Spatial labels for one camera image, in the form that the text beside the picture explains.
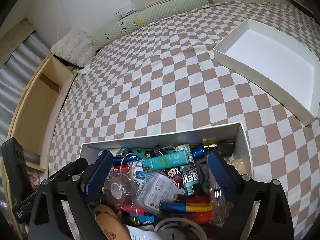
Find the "round cork coaster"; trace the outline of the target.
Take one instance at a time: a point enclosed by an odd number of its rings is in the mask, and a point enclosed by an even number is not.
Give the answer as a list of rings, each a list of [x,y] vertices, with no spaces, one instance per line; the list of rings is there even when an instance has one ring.
[[[93,210],[97,224],[107,239],[130,240],[130,234],[120,221],[118,215],[108,206],[100,204]]]

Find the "clear plastic blister pack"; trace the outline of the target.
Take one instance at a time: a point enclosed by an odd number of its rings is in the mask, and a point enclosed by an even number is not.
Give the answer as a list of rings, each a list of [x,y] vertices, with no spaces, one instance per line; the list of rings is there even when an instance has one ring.
[[[135,204],[146,212],[159,216],[160,202],[173,202],[177,194],[185,194],[184,188],[178,188],[165,174],[153,171],[143,187],[137,192]]]

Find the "wooden bedside shelf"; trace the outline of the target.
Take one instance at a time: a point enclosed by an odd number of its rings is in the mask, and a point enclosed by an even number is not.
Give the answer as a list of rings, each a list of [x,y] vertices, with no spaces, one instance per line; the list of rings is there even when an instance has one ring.
[[[76,74],[50,53],[26,85],[13,114],[7,138],[40,158],[27,166],[49,171],[49,153],[56,122]]]

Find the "blue yellow pen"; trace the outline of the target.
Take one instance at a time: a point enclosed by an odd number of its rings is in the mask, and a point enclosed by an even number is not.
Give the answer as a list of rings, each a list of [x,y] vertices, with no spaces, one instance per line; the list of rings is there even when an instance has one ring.
[[[209,212],[212,210],[210,203],[183,203],[161,201],[159,209],[164,211],[176,212]]]

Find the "large white cardboard box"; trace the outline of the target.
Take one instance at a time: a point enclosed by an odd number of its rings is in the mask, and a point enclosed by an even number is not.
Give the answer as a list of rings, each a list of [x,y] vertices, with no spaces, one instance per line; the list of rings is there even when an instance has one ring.
[[[85,142],[80,147],[78,157],[85,158],[89,164],[92,164],[97,160],[98,152],[105,149],[115,153],[117,149],[122,147],[152,148],[155,146],[164,147],[182,144],[194,146],[198,144],[212,144],[214,142],[221,141],[232,141],[235,143],[232,158],[241,159],[244,163],[246,172],[250,176],[253,176],[252,155],[247,135],[241,122],[203,127],[181,132],[170,132],[100,142]]]

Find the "teal cosmetic tube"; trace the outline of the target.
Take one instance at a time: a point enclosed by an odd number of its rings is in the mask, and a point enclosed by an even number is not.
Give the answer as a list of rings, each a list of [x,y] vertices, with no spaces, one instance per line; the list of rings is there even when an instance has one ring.
[[[186,150],[168,153],[159,157],[145,159],[142,162],[143,171],[157,171],[167,168],[180,167],[189,164],[189,157]]]

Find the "grey curtain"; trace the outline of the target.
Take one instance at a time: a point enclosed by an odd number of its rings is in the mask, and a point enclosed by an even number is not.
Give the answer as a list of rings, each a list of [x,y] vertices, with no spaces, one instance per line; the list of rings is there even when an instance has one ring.
[[[7,139],[13,114],[27,83],[49,52],[49,47],[33,32],[1,66],[1,142]]]

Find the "brown white checkered bedsheet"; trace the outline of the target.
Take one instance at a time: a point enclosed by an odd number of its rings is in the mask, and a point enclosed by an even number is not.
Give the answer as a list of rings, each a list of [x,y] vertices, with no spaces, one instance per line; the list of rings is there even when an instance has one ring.
[[[76,77],[49,154],[54,173],[85,142],[242,122],[255,180],[281,181],[295,238],[319,215],[319,121],[303,126],[213,49],[246,19],[270,25],[319,54],[319,25],[291,5],[229,2],[153,23],[105,46]]]

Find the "white fluffy pillow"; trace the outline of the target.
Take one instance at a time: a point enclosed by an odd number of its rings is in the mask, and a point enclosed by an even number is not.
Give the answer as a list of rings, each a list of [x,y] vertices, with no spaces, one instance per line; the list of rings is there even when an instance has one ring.
[[[93,46],[93,37],[79,28],[71,29],[51,47],[50,52],[78,67],[90,64],[97,53]]]

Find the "white box lid tray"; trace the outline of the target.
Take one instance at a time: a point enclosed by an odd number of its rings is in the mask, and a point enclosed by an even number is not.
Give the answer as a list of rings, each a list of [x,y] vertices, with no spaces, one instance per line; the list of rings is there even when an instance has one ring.
[[[304,126],[319,110],[319,58],[291,36],[246,19],[213,49],[215,61],[250,80]]]

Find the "green dotted long pillow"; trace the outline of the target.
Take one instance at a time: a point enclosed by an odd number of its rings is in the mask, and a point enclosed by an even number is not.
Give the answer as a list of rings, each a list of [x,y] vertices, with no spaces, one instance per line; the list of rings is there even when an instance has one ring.
[[[104,27],[94,38],[93,46],[96,50],[100,50],[111,42],[137,31],[150,23],[189,12],[211,3],[212,0],[172,0],[153,5],[141,12],[126,16],[118,22]]]

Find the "white wall socket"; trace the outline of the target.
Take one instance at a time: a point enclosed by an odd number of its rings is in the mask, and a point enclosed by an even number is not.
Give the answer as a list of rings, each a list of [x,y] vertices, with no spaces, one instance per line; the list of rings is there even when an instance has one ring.
[[[113,12],[113,16],[116,20],[122,20],[124,19],[125,17],[135,13],[137,10],[136,10],[136,7],[134,6],[134,4],[128,4],[120,9],[117,9]]]

